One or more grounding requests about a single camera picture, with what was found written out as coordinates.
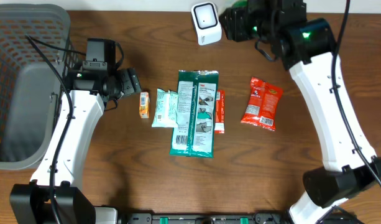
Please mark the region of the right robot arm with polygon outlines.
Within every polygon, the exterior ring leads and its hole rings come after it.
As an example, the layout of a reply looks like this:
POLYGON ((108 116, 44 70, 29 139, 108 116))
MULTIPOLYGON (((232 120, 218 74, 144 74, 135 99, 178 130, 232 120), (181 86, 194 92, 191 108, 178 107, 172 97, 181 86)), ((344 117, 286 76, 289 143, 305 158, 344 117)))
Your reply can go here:
POLYGON ((303 95, 318 133, 323 166, 305 172, 305 192, 288 223, 322 223, 340 204, 381 185, 381 157, 361 130, 341 73, 339 47, 326 19, 309 20, 302 1, 249 1, 220 16, 229 40, 271 46, 303 95))

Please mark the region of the red snack packet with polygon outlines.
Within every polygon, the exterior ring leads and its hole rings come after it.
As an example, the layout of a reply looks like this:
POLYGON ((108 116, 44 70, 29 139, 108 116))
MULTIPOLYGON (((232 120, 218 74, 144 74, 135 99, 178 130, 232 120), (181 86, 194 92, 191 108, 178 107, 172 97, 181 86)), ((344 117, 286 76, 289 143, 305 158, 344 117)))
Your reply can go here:
POLYGON ((283 90, 271 83, 252 77, 250 98, 241 123, 275 131, 275 115, 283 90))

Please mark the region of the light green wipes pack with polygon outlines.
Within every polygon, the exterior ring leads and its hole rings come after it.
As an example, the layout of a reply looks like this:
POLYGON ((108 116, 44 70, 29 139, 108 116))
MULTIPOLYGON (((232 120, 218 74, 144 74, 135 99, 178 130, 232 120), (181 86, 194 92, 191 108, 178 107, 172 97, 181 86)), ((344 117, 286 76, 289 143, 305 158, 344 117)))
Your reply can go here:
POLYGON ((157 90, 153 128, 177 128, 178 93, 157 90))

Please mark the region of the green lid seasoning jar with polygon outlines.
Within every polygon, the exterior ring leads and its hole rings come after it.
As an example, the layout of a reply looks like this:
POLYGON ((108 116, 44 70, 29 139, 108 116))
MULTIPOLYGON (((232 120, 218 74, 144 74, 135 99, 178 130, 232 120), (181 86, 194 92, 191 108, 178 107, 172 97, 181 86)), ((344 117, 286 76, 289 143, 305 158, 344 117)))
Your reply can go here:
POLYGON ((238 0, 233 3, 231 7, 233 8, 246 8, 248 0, 238 0))

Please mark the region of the red stick sachet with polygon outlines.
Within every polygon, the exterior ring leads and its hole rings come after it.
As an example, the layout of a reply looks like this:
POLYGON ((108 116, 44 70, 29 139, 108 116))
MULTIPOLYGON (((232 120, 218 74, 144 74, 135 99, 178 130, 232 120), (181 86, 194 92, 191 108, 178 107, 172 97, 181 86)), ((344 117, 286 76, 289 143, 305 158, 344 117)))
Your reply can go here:
POLYGON ((225 109, 225 91, 218 90, 216 95, 216 118, 214 132, 224 134, 224 109, 225 109))

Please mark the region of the orange tissue pack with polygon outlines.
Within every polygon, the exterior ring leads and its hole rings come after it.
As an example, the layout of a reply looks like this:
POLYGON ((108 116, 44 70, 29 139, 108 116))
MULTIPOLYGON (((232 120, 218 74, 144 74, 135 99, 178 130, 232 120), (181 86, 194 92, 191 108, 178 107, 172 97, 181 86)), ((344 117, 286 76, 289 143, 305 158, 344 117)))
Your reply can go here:
POLYGON ((149 119, 150 117, 150 98, 146 91, 140 93, 139 115, 142 119, 149 119))

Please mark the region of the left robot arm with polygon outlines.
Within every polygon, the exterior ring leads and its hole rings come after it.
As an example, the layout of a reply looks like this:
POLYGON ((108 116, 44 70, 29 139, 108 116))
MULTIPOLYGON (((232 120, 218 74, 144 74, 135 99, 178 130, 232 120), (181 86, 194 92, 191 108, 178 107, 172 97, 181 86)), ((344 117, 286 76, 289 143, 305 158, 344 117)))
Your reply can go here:
POLYGON ((62 108, 42 162, 9 201, 18 223, 120 223, 114 207, 95 206, 82 193, 94 129, 106 103, 141 91, 134 68, 71 70, 63 80, 62 108))

